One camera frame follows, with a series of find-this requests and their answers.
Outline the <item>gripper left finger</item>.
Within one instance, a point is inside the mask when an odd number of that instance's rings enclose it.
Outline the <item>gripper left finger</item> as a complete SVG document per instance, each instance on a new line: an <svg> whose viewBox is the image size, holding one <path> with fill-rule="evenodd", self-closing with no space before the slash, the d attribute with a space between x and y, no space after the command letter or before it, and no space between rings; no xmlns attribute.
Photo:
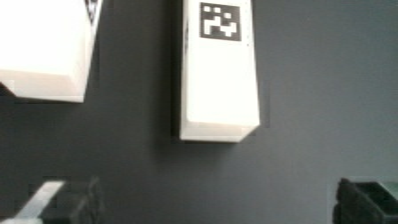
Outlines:
<svg viewBox="0 0 398 224"><path fill-rule="evenodd" d="M99 178L48 180L0 224L105 224Z"/></svg>

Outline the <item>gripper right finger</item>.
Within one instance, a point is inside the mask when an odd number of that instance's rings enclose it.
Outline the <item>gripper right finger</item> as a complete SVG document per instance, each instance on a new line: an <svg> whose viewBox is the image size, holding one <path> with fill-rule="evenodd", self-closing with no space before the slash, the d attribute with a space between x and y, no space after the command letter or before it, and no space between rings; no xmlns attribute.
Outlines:
<svg viewBox="0 0 398 224"><path fill-rule="evenodd" d="M398 224L398 181L343 178L336 199L334 224Z"/></svg>

